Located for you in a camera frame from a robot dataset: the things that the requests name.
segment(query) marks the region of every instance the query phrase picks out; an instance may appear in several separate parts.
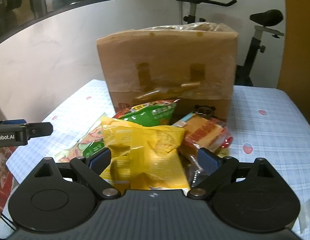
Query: snack package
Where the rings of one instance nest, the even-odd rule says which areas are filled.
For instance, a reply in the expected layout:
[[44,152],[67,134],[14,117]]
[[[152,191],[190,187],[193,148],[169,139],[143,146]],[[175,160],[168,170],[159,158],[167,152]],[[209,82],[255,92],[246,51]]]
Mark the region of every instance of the snack package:
[[204,147],[215,152],[229,136],[226,124],[205,114],[190,113],[173,124],[185,129],[185,137],[178,151],[198,165],[197,151]]
[[111,150],[111,164],[101,177],[122,193],[125,189],[183,189],[189,185],[177,147],[184,129],[174,126],[143,127],[103,117],[104,143]]
[[103,128],[101,126],[101,117],[92,125],[88,133],[82,137],[72,148],[62,150],[56,154],[55,161],[70,162],[71,159],[77,156],[86,158],[92,156],[104,147]]
[[168,125],[178,100],[154,101],[125,108],[113,118],[134,122],[145,127]]

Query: yellow snack bag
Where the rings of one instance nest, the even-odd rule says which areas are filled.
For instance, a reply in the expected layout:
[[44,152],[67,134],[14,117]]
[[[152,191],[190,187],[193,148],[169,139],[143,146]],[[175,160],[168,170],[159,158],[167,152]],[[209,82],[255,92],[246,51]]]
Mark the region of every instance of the yellow snack bag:
[[[176,150],[183,140],[183,128],[143,127],[105,117],[101,124],[105,146],[112,154],[103,179],[122,193],[127,188],[190,190]],[[123,158],[120,165],[118,158]]]

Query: blue plaid tablecloth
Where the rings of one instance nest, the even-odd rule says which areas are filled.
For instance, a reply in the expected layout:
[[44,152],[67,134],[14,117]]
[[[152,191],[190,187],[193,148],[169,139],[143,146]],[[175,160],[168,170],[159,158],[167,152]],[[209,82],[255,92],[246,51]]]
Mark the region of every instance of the blue plaid tablecloth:
[[[73,146],[103,113],[115,114],[107,86],[105,81],[92,80],[44,119],[54,126],[51,136],[18,147],[7,161],[9,170],[21,183],[43,157],[54,157]],[[234,137],[230,155],[241,162],[266,158],[292,187],[302,209],[306,202],[310,207],[310,126],[286,93],[235,86],[227,126]],[[304,217],[293,227],[307,240],[309,212],[308,216],[301,214]]]

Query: black saddle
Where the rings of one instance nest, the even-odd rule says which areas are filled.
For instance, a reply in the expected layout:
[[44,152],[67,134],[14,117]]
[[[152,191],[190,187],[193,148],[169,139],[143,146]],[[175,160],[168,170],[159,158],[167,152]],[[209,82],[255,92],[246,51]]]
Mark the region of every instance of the black saddle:
[[280,10],[269,10],[263,13],[252,14],[249,19],[263,26],[274,26],[283,20],[283,14]]

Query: cardboard box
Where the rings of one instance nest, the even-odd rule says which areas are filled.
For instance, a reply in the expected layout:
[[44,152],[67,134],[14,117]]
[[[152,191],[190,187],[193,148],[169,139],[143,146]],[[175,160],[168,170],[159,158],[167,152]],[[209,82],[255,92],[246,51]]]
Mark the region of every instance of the cardboard box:
[[175,113],[183,117],[195,110],[226,120],[237,39],[238,33],[231,28],[213,23],[130,30],[98,39],[98,54],[116,111],[133,106],[133,99],[143,93],[200,82],[179,96]]

